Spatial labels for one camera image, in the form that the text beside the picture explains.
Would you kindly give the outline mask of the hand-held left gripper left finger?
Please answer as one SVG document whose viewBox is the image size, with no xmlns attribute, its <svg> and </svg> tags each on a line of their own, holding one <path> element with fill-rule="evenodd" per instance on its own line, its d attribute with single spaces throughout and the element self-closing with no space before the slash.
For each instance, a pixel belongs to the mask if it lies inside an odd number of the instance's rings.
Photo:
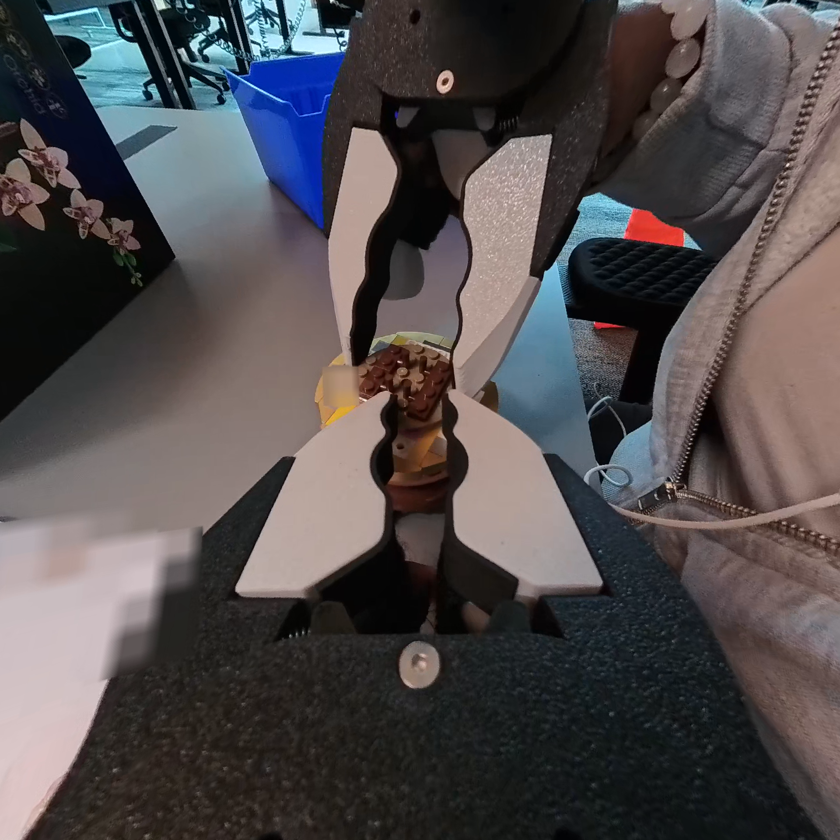
<svg viewBox="0 0 840 840">
<path fill-rule="evenodd" d="M 384 549 L 392 536 L 396 399 L 381 392 L 293 458 L 237 582 L 242 597 L 308 598 Z"/>
</svg>

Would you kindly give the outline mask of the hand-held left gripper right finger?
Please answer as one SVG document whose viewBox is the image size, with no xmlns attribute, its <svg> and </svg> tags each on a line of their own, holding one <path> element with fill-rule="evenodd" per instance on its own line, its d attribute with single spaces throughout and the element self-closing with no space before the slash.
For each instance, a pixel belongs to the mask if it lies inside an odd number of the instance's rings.
<svg viewBox="0 0 840 840">
<path fill-rule="evenodd" d="M 541 448 L 457 390 L 444 398 L 443 430 L 449 589 L 486 613 L 507 601 L 599 594 L 602 576 Z"/>
</svg>

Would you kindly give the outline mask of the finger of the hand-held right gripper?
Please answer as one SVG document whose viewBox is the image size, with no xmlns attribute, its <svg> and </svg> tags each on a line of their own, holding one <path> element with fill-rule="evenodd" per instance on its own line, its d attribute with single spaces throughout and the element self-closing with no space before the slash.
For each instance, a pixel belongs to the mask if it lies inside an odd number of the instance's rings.
<svg viewBox="0 0 840 840">
<path fill-rule="evenodd" d="M 329 278 L 343 361 L 358 365 L 390 282 L 401 169 L 385 136 L 352 127 L 329 232 Z"/>
<path fill-rule="evenodd" d="M 514 138 L 465 180 L 469 267 L 457 296 L 455 388 L 473 397 L 501 366 L 537 296 L 532 270 L 552 136 Z"/>
</svg>

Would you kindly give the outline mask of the blue plastic bin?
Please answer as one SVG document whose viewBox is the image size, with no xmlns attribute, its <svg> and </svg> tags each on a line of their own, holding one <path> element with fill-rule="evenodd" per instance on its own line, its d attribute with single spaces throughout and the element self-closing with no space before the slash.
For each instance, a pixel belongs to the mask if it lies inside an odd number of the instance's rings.
<svg viewBox="0 0 840 840">
<path fill-rule="evenodd" d="M 323 229 L 322 137 L 343 53 L 255 61 L 226 71 L 269 180 Z"/>
</svg>

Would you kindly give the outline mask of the brick pot model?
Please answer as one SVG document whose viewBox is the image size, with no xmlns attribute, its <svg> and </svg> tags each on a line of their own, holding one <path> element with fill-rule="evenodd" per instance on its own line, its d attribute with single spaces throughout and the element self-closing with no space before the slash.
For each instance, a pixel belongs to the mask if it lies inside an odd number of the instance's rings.
<svg viewBox="0 0 840 840">
<path fill-rule="evenodd" d="M 391 341 L 397 336 L 440 343 L 450 350 L 451 360 L 454 341 L 444 335 L 423 331 L 402 331 L 382 335 L 374 339 L 369 352 L 377 341 Z M 397 406 L 396 433 L 392 441 L 394 466 L 387 486 L 396 516 L 410 513 L 438 513 L 443 510 L 448 484 L 443 401 L 444 395 L 432 420 L 428 423 L 410 421 Z"/>
</svg>

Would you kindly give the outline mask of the tan round plate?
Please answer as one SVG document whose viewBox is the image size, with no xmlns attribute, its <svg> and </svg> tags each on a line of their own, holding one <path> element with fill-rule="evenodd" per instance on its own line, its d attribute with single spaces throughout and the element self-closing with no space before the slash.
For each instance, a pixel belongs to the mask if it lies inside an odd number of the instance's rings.
<svg viewBox="0 0 840 840">
<path fill-rule="evenodd" d="M 431 340 L 403 336 L 377 341 L 358 372 L 361 402 L 389 392 L 402 414 L 417 423 L 432 420 L 454 381 L 449 349 Z"/>
</svg>

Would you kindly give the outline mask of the person's right hand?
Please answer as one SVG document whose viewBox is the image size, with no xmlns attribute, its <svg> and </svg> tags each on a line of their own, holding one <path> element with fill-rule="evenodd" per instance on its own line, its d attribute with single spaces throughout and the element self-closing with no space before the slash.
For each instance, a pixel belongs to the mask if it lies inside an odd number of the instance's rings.
<svg viewBox="0 0 840 840">
<path fill-rule="evenodd" d="M 607 126 L 585 196 L 599 193 L 635 153 L 635 122 L 647 112 L 651 95 L 665 79 L 666 60 L 676 46 L 670 21 L 660 2 L 619 4 L 607 61 Z"/>
</svg>

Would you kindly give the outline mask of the black mesh chair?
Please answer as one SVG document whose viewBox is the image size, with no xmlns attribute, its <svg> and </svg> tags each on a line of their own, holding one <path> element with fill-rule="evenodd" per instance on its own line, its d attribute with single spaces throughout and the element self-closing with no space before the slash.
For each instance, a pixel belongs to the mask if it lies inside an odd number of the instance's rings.
<svg viewBox="0 0 840 840">
<path fill-rule="evenodd" d="M 571 251 L 568 315 L 637 332 L 620 401 L 650 403 L 665 340 L 717 264 L 695 248 L 624 238 L 589 238 Z"/>
</svg>

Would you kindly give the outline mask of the background office desks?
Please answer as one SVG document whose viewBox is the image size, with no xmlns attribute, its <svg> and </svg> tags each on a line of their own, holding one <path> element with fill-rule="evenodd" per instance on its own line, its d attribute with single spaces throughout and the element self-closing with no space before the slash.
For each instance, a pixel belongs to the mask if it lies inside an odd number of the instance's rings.
<svg viewBox="0 0 840 840">
<path fill-rule="evenodd" d="M 245 55 L 231 40 L 234 19 L 245 25 L 245 41 L 257 60 L 344 51 L 348 29 L 340 26 L 337 2 L 155 2 L 178 57 L 185 62 L 186 85 L 200 110 L 236 110 L 225 71 L 244 75 Z M 97 109 L 165 106 L 151 69 L 135 39 L 127 3 L 38 2 L 58 38 L 82 43 L 71 54 L 89 58 L 80 80 Z"/>
</svg>

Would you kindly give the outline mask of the black flower print box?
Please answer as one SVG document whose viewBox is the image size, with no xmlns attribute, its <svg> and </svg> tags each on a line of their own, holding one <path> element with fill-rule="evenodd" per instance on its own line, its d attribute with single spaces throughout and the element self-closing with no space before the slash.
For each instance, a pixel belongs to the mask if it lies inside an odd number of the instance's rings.
<svg viewBox="0 0 840 840">
<path fill-rule="evenodd" d="M 1 16 L 5 417 L 175 255 L 36 3 Z"/>
</svg>

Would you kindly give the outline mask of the white instruction booklet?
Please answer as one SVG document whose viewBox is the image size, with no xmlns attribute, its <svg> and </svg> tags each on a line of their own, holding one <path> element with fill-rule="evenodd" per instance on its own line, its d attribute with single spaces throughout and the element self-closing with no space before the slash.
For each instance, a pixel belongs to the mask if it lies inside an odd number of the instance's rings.
<svg viewBox="0 0 840 840">
<path fill-rule="evenodd" d="M 2 838 L 23 838 L 45 809 L 109 681 L 194 646 L 203 531 L 127 526 L 2 520 Z"/>
</svg>

